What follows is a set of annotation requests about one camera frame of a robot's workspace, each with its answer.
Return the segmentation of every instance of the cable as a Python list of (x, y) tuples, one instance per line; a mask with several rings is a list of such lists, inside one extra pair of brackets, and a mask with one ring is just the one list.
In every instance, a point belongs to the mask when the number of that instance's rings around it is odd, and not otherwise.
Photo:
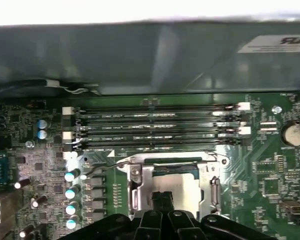
[(27, 80), (20, 80), (15, 82), (10, 82), (6, 84), (0, 84), (0, 95), (4, 92), (13, 91), (17, 89), (29, 88), (29, 87), (46, 87), (46, 88), (58, 88), (64, 89), (66, 92), (78, 95), (82, 93), (89, 92), (89, 89), (78, 87), (75, 83), (66, 83), (59, 80), (51, 80), (51, 79), (27, 79)]
[(98, 166), (98, 165), (96, 165), (96, 166), (93, 166), (93, 167), (92, 167), (91, 171), (89, 171), (89, 172), (87, 172), (87, 173), (81, 175), (81, 176), (80, 176), (80, 179), (81, 179), (81, 180), (87, 179), (87, 178), (88, 178), (90, 175), (92, 175), (96, 170), (104, 170), (104, 171), (106, 171), (106, 170), (109, 170), (109, 169), (114, 169), (114, 168), (116, 168), (116, 167), (119, 167), (119, 166), (123, 166), (123, 165), (129, 164), (129, 163), (131, 163), (130, 160), (118, 162), (118, 163), (115, 163), (115, 164), (112, 164), (112, 165), (109, 165), (109, 166)]

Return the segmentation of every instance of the motherboard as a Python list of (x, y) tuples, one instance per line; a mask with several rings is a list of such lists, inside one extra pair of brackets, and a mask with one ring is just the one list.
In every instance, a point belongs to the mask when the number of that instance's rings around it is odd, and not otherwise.
[(133, 217), (154, 190), (197, 219), (300, 239), (300, 93), (0, 100), (0, 193), (20, 202), (5, 239)]

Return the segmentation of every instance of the metal bracket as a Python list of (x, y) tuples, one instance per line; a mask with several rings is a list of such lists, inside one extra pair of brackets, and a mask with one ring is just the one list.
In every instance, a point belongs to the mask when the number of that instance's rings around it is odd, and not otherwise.
[[(146, 159), (198, 159), (193, 162), (146, 163)], [(212, 206), (218, 213), (220, 207), (220, 168), (229, 164), (229, 158), (215, 152), (167, 152), (141, 153), (124, 158), (117, 163), (130, 161), (118, 170), (127, 173), (128, 209), (130, 217), (136, 211), (151, 210), (153, 190), (153, 172), (158, 167), (196, 166), (199, 176), (199, 187), (203, 191), (203, 199), (198, 203), (199, 218), (210, 215)]]

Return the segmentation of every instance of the label sticker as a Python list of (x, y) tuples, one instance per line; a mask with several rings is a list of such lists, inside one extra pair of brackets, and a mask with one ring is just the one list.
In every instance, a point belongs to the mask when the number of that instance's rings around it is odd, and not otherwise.
[(300, 35), (260, 35), (238, 53), (300, 53)]

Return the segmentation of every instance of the gray metal cover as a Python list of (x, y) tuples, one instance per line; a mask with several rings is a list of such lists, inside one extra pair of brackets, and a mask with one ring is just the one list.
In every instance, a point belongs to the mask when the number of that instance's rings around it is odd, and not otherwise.
[(5, 26), (0, 83), (85, 82), (102, 95), (300, 90), (300, 53), (237, 53), (260, 35), (300, 35), (300, 23)]

